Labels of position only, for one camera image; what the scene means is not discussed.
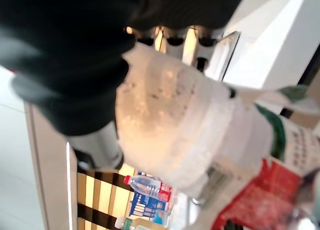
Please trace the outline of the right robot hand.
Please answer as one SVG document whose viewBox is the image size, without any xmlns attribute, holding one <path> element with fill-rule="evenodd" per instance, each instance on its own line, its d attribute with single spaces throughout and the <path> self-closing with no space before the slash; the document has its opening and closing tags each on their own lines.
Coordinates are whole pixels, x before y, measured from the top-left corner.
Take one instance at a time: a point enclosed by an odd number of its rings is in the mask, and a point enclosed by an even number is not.
<svg viewBox="0 0 320 230">
<path fill-rule="evenodd" d="M 221 31 L 242 0 L 0 0 L 0 64 L 91 169 L 120 169 L 117 87 L 135 45 L 126 27 Z"/>
</svg>

